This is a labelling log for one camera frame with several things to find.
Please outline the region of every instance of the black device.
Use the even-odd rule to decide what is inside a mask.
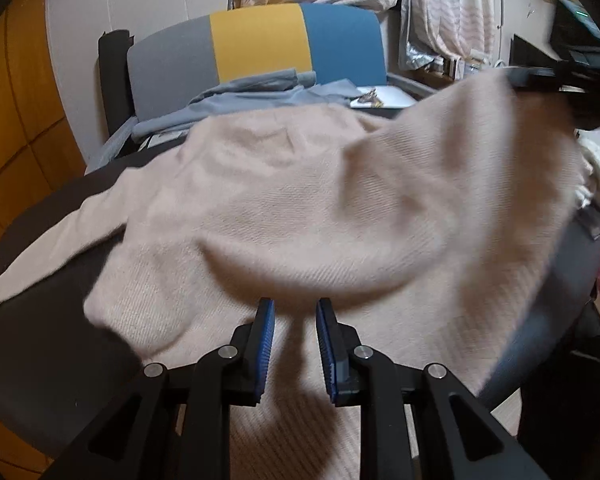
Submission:
[[[253,323],[238,326],[228,345],[184,367],[145,366],[41,479],[228,479],[230,406],[259,403],[274,326],[273,301],[262,298]],[[353,327],[337,322],[328,298],[318,301],[316,328],[331,402],[361,407],[361,479],[415,478],[406,403],[423,480],[547,480],[445,366],[396,365],[363,346]]]
[[[227,345],[197,363],[145,366],[41,478],[228,478],[230,406],[259,403],[274,326],[273,301],[262,298],[253,322],[238,326]]]
[[[362,480],[416,477],[405,404],[413,410],[424,480],[548,479],[444,365],[394,364],[338,323],[328,298],[318,301],[316,326],[331,402],[361,407]]]
[[[509,68],[516,91],[562,92],[577,128],[600,127],[600,29],[569,0],[557,0],[550,45],[561,57],[551,67]]]
[[[546,54],[543,50],[529,43],[524,38],[513,35],[511,50],[508,58],[509,66],[541,66],[554,68],[557,60]]]

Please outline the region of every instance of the gray fabric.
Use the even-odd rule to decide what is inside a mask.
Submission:
[[[109,137],[109,140],[104,143],[104,146],[98,150],[96,155],[89,159],[89,164],[87,165],[87,169],[84,171],[84,174],[89,174],[92,171],[99,170],[116,158],[116,155],[120,153],[122,146],[124,146],[126,139],[131,136],[131,131],[136,124],[138,124],[138,118],[136,116],[129,117],[125,123],[123,123],[122,126],[120,126],[116,132]]]
[[[308,88],[315,85],[315,79],[315,72],[301,72],[298,74],[294,68],[250,75],[220,83],[218,86],[205,90],[189,101],[189,104],[197,103],[212,95],[227,92],[275,92],[290,90],[298,85]]]
[[[132,138],[141,142],[142,138],[154,132],[186,128],[209,116],[225,115],[246,110],[301,106],[319,103],[349,105],[351,99],[360,97],[355,85],[347,79],[340,79],[325,85],[304,88],[298,85],[280,92],[225,92],[211,95],[202,101],[134,126]]]
[[[165,28],[129,49],[126,59],[138,120],[180,110],[218,85],[208,16]]]

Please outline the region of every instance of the white curtain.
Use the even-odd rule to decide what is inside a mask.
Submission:
[[[494,0],[412,0],[417,37],[449,58],[466,58],[471,49],[492,55]]]

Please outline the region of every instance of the blue fabric panel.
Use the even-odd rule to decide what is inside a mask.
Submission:
[[[356,86],[386,85],[382,36],[374,13],[330,4],[300,8],[318,83],[346,78]]]

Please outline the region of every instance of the metal screw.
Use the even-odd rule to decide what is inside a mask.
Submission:
[[[438,363],[430,365],[428,372],[435,379],[442,379],[446,376],[446,368]]]
[[[360,345],[353,349],[353,353],[360,359],[368,359],[373,355],[373,349],[369,346]]]
[[[233,359],[238,354],[238,349],[235,346],[224,345],[218,350],[218,354],[222,359]]]
[[[147,377],[159,377],[164,371],[164,366],[160,363],[151,363],[144,367],[144,375]]]

